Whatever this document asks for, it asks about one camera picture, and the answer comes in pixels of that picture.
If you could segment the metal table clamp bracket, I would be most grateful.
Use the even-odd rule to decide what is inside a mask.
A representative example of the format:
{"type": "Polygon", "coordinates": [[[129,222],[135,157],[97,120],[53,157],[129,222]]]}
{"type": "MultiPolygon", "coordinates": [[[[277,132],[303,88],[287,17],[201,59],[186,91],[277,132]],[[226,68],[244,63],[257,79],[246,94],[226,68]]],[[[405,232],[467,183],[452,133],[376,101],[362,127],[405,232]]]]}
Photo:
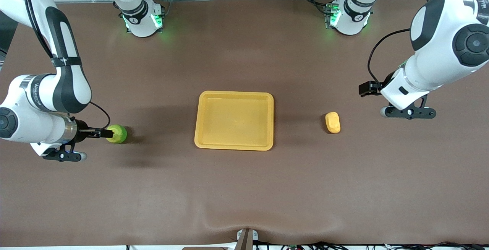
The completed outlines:
{"type": "Polygon", "coordinates": [[[234,250],[254,250],[253,245],[258,241],[258,232],[254,229],[241,229],[237,232],[237,238],[234,250]]]}

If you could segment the yellow plastic tray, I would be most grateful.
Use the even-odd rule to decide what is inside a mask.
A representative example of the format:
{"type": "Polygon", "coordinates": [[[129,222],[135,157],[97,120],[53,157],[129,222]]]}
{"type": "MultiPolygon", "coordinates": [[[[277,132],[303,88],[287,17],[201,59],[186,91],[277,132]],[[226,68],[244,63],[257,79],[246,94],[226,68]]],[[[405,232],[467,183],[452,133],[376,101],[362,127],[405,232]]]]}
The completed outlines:
{"type": "Polygon", "coordinates": [[[201,149],[269,151],[274,145],[274,97],[267,92],[202,92],[194,143],[201,149]]]}

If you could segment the yellow potato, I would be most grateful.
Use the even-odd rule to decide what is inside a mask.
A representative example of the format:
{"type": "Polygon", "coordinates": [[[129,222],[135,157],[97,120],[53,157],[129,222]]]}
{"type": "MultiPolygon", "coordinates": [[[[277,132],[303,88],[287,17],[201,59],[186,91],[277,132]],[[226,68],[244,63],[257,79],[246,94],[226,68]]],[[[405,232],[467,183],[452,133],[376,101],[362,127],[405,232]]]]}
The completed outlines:
{"type": "Polygon", "coordinates": [[[325,126],[329,133],[337,134],[341,131],[340,118],[337,112],[332,111],[325,115],[325,126]]]}

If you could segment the metal base bracket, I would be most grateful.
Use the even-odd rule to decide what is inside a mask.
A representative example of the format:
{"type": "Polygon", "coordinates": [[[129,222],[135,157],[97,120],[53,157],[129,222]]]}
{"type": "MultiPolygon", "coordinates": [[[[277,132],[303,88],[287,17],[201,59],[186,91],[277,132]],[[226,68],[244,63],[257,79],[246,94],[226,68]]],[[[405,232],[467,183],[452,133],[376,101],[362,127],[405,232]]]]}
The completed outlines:
{"type": "Polygon", "coordinates": [[[325,16],[325,27],[326,29],[333,29],[331,25],[331,18],[335,13],[334,4],[327,3],[323,6],[324,16],[325,16]]]}

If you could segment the green apple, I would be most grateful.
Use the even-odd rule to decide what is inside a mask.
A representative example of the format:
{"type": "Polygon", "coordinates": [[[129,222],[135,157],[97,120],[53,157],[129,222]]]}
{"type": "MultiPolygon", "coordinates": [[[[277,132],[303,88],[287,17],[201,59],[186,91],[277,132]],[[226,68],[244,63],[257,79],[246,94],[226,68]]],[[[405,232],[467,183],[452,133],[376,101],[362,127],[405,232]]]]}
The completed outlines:
{"type": "Polygon", "coordinates": [[[127,139],[128,132],[124,126],[114,124],[108,126],[106,130],[112,131],[112,136],[106,138],[106,140],[112,144],[121,144],[127,139]]]}

